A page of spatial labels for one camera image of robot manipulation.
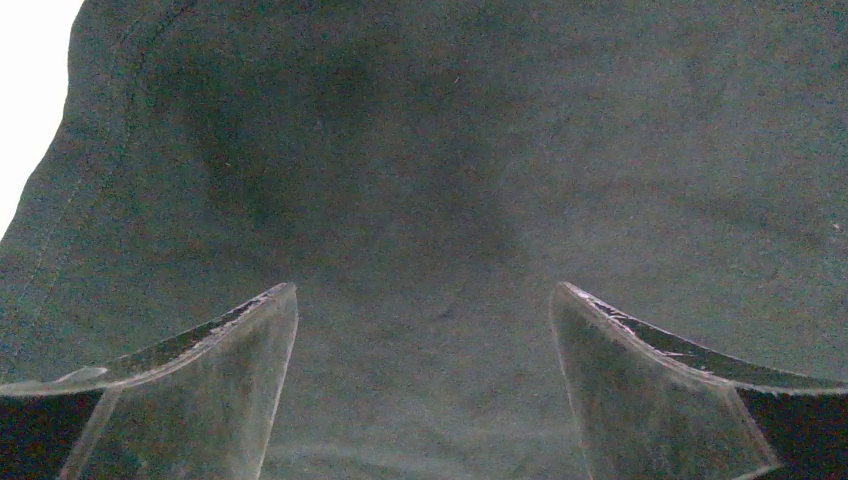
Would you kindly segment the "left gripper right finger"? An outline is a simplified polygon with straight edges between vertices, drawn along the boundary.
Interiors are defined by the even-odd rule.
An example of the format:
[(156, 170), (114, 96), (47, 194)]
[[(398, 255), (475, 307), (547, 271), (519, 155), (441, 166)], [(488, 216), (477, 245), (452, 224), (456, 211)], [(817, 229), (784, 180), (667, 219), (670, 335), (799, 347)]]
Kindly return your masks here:
[(844, 382), (756, 365), (579, 287), (549, 321), (592, 479), (843, 479)]

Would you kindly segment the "black t shirt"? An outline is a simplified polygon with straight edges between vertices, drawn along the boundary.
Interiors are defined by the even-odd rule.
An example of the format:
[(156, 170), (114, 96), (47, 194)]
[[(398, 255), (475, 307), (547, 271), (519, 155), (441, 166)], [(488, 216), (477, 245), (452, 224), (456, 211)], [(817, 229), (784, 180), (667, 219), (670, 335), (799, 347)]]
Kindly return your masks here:
[(847, 386), (843, 1), (86, 1), (1, 241), (1, 388), (279, 284), (256, 479), (592, 479), (571, 283)]

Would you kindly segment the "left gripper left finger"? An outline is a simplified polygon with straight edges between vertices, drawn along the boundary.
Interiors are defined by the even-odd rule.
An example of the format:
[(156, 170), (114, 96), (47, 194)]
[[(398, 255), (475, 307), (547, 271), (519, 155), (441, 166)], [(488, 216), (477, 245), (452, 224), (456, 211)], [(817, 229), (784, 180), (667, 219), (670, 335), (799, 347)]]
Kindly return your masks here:
[(256, 479), (298, 326), (296, 289), (100, 366), (1, 388), (5, 479)]

